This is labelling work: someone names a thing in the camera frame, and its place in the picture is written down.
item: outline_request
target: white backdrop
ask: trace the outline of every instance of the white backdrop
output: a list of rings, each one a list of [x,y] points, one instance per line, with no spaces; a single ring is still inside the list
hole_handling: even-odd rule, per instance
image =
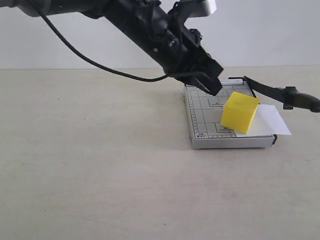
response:
[[[174,0],[163,0],[168,11]],[[217,12],[189,19],[202,45],[224,67],[320,65],[320,0],[217,0]],[[112,68],[154,68],[153,62],[106,19],[79,13],[51,16],[88,57]],[[40,18],[0,9],[0,69],[77,69],[73,55]]]

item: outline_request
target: paper sheet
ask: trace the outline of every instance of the paper sheet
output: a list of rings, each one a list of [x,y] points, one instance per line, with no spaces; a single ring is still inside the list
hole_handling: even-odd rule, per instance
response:
[[[291,132],[280,116],[276,106],[260,104],[247,134],[238,131],[235,131],[235,134],[238,138],[244,138],[273,134],[291,135]]]

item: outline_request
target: yellow foam block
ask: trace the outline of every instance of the yellow foam block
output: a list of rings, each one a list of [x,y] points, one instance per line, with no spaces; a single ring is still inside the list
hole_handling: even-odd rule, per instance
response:
[[[221,125],[246,134],[255,118],[260,99],[234,91],[225,104]]]

